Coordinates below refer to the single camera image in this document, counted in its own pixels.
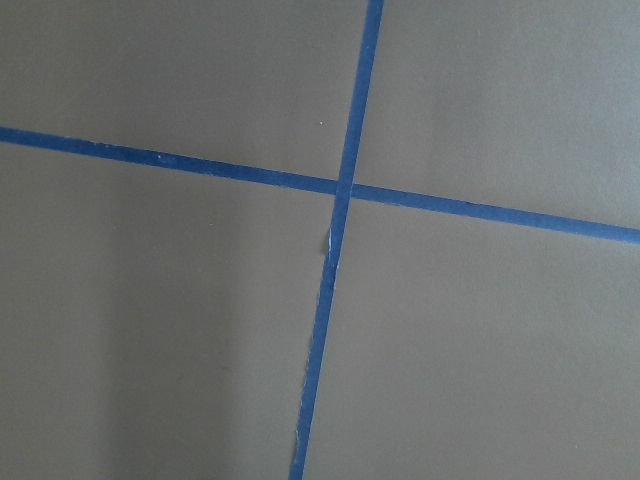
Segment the long blue tape strip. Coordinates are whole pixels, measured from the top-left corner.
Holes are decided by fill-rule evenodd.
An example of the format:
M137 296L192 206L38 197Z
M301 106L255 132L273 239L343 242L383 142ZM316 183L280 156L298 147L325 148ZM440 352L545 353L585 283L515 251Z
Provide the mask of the long blue tape strip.
M331 222L328 229L327 251L319 284L304 383L301 390L296 423L296 443L288 472L290 479L304 477L383 10L384 3L382 1L367 3Z

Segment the crossing blue tape strip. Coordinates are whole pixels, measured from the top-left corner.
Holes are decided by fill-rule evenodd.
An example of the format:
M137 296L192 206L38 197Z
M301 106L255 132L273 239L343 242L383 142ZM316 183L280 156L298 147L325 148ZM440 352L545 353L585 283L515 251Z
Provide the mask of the crossing blue tape strip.
M334 195L336 180L259 167L231 164L154 150L100 143L72 137L3 127L4 143L84 155L126 163L184 171L211 177L259 183L294 190ZM551 214L449 199L356 183L352 197L381 204L403 206L518 226L637 244L639 230Z

